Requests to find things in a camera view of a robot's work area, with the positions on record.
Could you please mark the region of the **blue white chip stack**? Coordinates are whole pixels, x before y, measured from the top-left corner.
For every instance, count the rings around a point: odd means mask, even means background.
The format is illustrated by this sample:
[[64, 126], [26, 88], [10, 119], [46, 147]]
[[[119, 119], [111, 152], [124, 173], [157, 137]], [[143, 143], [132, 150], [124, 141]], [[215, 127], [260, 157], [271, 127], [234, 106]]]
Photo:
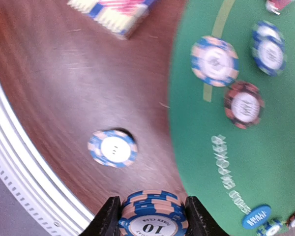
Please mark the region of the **blue white chip stack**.
[[132, 165], [138, 154], [138, 146], [134, 137], [121, 129], [93, 132], [87, 147], [96, 162], [114, 168]]

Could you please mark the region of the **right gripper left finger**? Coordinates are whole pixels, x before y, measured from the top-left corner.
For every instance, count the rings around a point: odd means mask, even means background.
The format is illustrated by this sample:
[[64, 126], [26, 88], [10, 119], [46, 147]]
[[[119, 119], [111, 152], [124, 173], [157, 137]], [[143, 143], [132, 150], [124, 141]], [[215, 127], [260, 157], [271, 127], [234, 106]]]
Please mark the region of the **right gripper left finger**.
[[109, 197], [80, 236], [120, 236], [120, 197]]

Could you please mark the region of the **blue round button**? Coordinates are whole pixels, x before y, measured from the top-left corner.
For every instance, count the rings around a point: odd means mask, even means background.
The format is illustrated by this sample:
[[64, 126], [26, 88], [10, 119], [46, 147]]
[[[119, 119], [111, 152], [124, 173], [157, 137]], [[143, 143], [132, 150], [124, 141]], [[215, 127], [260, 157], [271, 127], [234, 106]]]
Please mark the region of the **blue round button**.
[[247, 230], [255, 229], [265, 223], [271, 216], [271, 207], [261, 205], [248, 213], [242, 220], [242, 227]]

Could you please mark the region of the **triangular black red button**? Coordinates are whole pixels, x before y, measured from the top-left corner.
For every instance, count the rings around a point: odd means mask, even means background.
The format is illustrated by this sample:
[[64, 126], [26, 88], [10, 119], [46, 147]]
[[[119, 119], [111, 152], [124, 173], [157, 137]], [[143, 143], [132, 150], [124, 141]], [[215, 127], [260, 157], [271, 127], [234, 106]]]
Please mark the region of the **triangular black red button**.
[[266, 0], [265, 7], [267, 11], [280, 15], [281, 11], [292, 2], [294, 2], [294, 0]]

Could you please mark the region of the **green blue chip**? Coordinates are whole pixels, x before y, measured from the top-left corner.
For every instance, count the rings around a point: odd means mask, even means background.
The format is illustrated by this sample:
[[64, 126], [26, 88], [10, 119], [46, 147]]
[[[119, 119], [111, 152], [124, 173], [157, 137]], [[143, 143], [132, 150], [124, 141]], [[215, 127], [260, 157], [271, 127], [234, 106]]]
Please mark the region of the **green blue chip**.
[[285, 39], [280, 29], [258, 21], [252, 29], [252, 57], [257, 67], [269, 76], [279, 76], [286, 68]]
[[277, 219], [272, 219], [259, 226], [256, 234], [258, 236], [274, 236], [283, 228], [283, 223]]

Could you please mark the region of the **blue white chips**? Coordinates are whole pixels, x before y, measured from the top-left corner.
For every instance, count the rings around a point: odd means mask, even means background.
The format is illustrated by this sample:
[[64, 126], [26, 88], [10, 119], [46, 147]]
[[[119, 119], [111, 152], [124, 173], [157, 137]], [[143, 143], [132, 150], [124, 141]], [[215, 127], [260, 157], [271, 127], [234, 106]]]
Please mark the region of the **blue white chips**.
[[164, 190], [130, 194], [122, 202], [118, 225], [122, 236], [184, 236], [188, 229], [184, 203]]
[[233, 46], [213, 36], [203, 36], [191, 48], [191, 69], [204, 83], [227, 87], [239, 74], [239, 58]]

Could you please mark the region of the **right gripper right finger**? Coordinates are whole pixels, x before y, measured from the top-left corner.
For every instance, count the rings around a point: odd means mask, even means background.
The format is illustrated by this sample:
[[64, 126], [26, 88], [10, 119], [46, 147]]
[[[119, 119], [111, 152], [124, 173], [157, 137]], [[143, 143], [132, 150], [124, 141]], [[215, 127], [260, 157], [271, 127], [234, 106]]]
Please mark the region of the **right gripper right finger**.
[[197, 197], [186, 198], [185, 213], [189, 224], [186, 236], [228, 236]]

